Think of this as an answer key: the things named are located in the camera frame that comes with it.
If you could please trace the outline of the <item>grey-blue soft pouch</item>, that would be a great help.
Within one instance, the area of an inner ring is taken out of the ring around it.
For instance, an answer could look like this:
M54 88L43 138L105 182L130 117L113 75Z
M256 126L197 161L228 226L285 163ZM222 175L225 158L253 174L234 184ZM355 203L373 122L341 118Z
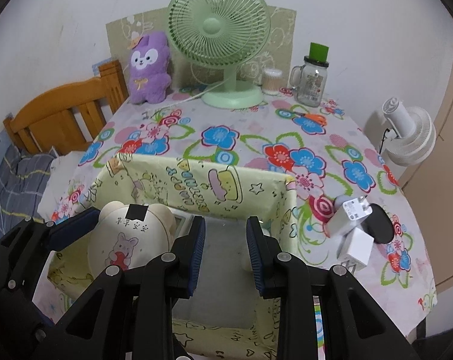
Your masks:
M335 211L338 211L339 208L342 206L342 204L345 203L346 201L348 201L349 199L350 199L350 197L347 195L341 195L341 196L337 197L334 201Z

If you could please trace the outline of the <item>large white wall charger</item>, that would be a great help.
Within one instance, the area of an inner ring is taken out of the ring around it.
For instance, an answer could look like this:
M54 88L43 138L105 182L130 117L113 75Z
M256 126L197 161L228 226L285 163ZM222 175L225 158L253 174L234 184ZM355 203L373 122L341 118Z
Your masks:
M349 197L338 211L334 209L333 217L325 224L325 233L329 238L345 236L359 226L371 212L370 203L364 196Z

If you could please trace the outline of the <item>cotton swab container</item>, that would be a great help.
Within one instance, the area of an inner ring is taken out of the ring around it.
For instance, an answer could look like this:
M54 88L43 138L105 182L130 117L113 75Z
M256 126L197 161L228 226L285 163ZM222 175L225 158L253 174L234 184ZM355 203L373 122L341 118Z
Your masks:
M266 67L262 71L262 92L275 96L280 92L283 71L273 67Z

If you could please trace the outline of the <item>floral tablecloth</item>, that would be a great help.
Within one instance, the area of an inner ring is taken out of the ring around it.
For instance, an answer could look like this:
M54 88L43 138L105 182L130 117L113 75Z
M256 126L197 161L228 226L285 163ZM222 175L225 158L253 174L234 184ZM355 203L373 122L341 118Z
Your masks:
M305 118L284 119L278 109L324 116L325 127ZM78 153L73 170L56 170L39 203L49 219L70 183L93 180L117 154L188 158L279 172L296 186L298 245L294 253L312 267L338 263L340 244L325 233L341 195L365 196L381 206L395 235L375 244L368 265L355 276L403 333L412 332L437 302L435 280L417 220L394 175L358 125L335 101L317 108L288 92L250 108L207 106L186 92L160 104L125 102L92 144Z

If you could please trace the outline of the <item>dark grey oval tray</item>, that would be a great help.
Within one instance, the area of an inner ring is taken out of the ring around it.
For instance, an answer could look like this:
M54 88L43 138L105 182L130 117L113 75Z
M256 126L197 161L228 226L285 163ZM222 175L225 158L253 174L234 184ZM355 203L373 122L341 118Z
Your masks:
M375 244L386 245L393 240L395 235L392 221L381 206L371 203L370 208L372 212L365 218L361 226L367 234L373 237Z

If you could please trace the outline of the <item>small white cube charger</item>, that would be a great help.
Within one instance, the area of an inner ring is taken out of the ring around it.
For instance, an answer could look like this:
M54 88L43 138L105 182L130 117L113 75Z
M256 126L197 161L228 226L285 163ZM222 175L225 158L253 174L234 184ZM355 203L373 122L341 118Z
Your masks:
M370 260L374 238L361 228L351 230L343 240L338 260L351 273L365 268Z

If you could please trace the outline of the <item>cream round bear case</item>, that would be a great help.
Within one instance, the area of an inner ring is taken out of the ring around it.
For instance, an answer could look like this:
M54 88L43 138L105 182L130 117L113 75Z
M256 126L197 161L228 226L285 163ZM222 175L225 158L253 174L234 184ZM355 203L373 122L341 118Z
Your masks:
M170 251L175 231L176 219L166 205L109 202L100 210L98 223L90 232L90 272L97 277L111 265L124 271L141 267Z

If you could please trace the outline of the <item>beige cartoon board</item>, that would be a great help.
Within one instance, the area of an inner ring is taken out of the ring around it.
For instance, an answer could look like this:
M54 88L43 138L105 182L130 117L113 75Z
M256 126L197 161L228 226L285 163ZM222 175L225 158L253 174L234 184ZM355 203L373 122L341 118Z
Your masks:
M292 60L296 12L281 7L270 7L269 12L269 39L258 55L240 65L237 70L237 78L259 85L262 82L262 71L265 68L277 68L283 72L282 84L286 85ZM163 7L126 16L106 24L111 55L120 62L126 80L130 79L131 42L142 35L166 31L166 17L167 9ZM170 52L168 72L172 77L174 89L222 80L222 70L208 69L191 63L174 46L170 47Z

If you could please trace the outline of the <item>blue plaid bedding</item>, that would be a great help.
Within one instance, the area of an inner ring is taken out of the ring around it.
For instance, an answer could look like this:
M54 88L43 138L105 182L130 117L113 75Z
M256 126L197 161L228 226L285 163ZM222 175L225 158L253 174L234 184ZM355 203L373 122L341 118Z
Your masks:
M28 154L14 144L0 154L0 238L23 219L44 221L37 210L54 158L50 153Z

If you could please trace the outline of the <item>green desk fan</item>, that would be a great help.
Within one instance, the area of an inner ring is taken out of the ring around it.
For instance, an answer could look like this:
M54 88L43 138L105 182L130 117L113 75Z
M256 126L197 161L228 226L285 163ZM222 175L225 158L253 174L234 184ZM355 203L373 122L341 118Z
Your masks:
M262 90L239 80L240 65L262 50L270 35L265 0L171 0L167 37L188 61L223 71L222 80L201 93L203 103L220 109L255 107Z

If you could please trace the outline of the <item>beige wooden door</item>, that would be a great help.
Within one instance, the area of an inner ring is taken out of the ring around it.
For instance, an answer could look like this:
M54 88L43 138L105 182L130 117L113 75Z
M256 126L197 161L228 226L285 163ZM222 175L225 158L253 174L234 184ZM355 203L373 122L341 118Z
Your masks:
M453 65L429 157L400 178L423 234L437 291L453 287Z

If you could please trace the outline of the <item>wooden bed headboard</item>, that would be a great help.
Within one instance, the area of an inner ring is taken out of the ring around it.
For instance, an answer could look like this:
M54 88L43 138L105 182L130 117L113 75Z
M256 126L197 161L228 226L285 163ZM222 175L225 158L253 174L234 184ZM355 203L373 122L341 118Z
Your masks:
M31 155L55 148L60 155L84 151L106 125L101 101L116 112L128 97L119 61L99 66L99 75L52 88L4 119L14 145Z

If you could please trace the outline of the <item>white oval earbud case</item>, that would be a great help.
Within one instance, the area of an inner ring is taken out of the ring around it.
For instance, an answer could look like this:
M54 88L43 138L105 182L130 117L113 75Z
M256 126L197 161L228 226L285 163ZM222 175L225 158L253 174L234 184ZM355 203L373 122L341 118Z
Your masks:
M245 272L253 272L252 264L250 260L250 254L247 244L243 244L239 251L240 265Z

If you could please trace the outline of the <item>green cup on jar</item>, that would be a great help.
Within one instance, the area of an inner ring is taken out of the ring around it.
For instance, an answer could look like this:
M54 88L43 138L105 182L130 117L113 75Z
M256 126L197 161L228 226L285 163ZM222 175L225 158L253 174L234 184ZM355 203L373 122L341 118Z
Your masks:
M326 63L329 47L315 42L310 43L309 58L319 63Z

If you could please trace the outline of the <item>white air conditioner remote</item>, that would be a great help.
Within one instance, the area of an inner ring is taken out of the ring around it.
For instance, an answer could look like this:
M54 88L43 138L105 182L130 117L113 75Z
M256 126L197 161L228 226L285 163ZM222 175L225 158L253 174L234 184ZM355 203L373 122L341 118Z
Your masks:
M180 236L185 236L189 233L191 228L191 222L193 220L193 215L189 213L174 213L174 218L176 222L176 229L174 233L174 238L179 238Z

